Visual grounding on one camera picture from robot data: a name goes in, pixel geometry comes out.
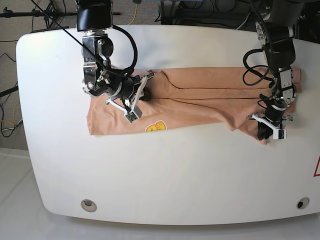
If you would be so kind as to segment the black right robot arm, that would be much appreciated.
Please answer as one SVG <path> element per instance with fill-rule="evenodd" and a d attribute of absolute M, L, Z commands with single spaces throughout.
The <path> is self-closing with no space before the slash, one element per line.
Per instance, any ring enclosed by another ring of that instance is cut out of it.
<path fill-rule="evenodd" d="M 113 3 L 110 0 L 78 0 L 77 31 L 83 32 L 82 56 L 83 73 L 82 88 L 91 97 L 105 95 L 106 103 L 123 111 L 127 120 L 132 123 L 140 119 L 142 111 L 139 101 L 151 99 L 147 89 L 147 81 L 154 73 L 144 76 L 133 75 L 138 61 L 138 48 L 133 37 L 123 28 L 113 24 Z M 110 57 L 114 44 L 108 37 L 106 29 L 114 29 L 123 33 L 133 48 L 133 60 L 124 69 L 112 67 Z"/>

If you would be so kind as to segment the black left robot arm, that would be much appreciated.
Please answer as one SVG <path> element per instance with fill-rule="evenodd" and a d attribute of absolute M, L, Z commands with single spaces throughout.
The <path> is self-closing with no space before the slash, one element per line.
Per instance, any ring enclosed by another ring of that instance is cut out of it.
<path fill-rule="evenodd" d="M 263 80 L 270 82 L 270 96 L 260 94 L 257 102 L 263 113 L 254 113 L 251 119 L 257 121 L 257 138 L 267 140 L 284 140 L 286 130 L 283 121 L 285 112 L 296 100 L 297 88 L 293 83 L 294 71 L 292 64 L 296 60 L 293 39 L 296 34 L 295 24 L 304 8 L 303 0 L 271 0 L 263 12 L 255 2 L 250 1 L 252 10 L 257 16 L 255 28 L 260 48 L 248 51 L 243 57 L 243 65 L 247 73 L 259 79 L 253 86 Z M 265 73 L 258 72 L 255 66 L 249 66 L 248 57 L 252 54 L 264 53 L 267 62 Z"/>

